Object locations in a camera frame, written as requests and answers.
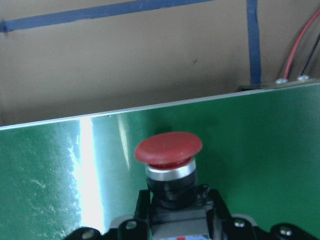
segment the red wire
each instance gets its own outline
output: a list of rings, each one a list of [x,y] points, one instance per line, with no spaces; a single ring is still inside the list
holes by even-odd
[[[303,27],[303,29],[302,29],[301,32],[299,33],[298,37],[296,38],[296,40],[295,40],[295,42],[294,42],[294,45],[293,45],[293,48],[292,48],[292,50],[291,50],[291,53],[290,53],[288,62],[287,62],[286,67],[285,67],[285,71],[284,71],[284,75],[283,75],[283,78],[284,78],[284,79],[287,79],[287,78],[288,78],[289,71],[290,71],[292,62],[293,62],[293,60],[294,60],[294,57],[295,57],[295,54],[296,54],[298,45],[299,45],[299,43],[300,43],[300,41],[301,41],[301,38],[303,37],[303,35],[304,35],[305,32],[307,31],[307,29],[309,28],[309,26],[311,25],[311,23],[312,23],[319,15],[320,15],[320,10],[317,11],[316,14],[313,15],[312,18],[310,18],[310,20],[306,23],[306,25]]]

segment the metal edge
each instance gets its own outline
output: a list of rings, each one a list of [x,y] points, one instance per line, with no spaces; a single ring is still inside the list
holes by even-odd
[[[5,126],[0,126],[0,131],[25,128],[25,127],[33,127],[33,126],[46,125],[46,124],[53,124],[53,123],[61,123],[61,122],[74,121],[74,120],[81,120],[84,118],[98,118],[98,117],[110,116],[110,115],[115,115],[115,114],[123,114],[123,113],[138,112],[138,111],[143,111],[143,110],[166,108],[166,107],[171,107],[171,106],[206,102],[206,101],[211,101],[211,100],[233,98],[233,97],[239,97],[239,96],[247,96],[247,95],[252,95],[252,94],[261,94],[261,93],[275,91],[275,90],[277,90],[277,89],[248,90],[248,91],[220,94],[220,95],[215,95],[215,96],[205,96],[205,97],[192,98],[192,99],[187,99],[187,100],[158,103],[158,104],[131,107],[131,108],[125,108],[125,109],[119,109],[119,110],[111,110],[111,111],[105,111],[105,112],[100,112],[100,113],[90,113],[90,114],[84,114],[84,115],[78,115],[78,116],[72,116],[72,117],[62,117],[62,118],[49,119],[49,120],[19,123],[19,124],[14,124],[14,125],[5,125]]]
[[[174,168],[170,170],[160,170],[153,168],[149,165],[145,165],[145,172],[148,178],[160,181],[160,182],[168,182],[173,180],[182,179],[186,176],[189,176],[196,170],[196,161],[194,158],[184,166],[181,166],[179,168]]]

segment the red mushroom button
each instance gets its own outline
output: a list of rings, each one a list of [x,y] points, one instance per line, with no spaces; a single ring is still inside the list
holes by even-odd
[[[189,132],[167,132],[149,137],[135,149],[135,158],[159,170],[180,168],[202,149],[201,139]]]

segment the glossy green surface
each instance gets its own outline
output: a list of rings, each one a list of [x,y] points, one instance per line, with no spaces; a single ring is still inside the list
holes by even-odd
[[[104,232],[132,214],[145,170],[136,145],[197,134],[199,183],[265,230],[290,222],[320,237],[320,85],[0,130],[0,239]]]

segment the black wire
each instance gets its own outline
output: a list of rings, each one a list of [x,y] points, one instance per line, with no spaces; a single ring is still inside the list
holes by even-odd
[[[306,70],[306,68],[307,68],[307,66],[308,66],[313,54],[315,53],[315,50],[316,50],[319,42],[320,42],[320,33],[319,33],[318,38],[316,39],[316,41],[315,41],[315,43],[314,43],[314,45],[313,45],[313,47],[311,49],[311,52],[309,53],[308,59],[306,60],[306,63],[305,63],[305,65],[304,65],[304,67],[303,67],[303,69],[302,69],[302,71],[300,73],[300,76],[305,73],[305,70]]]

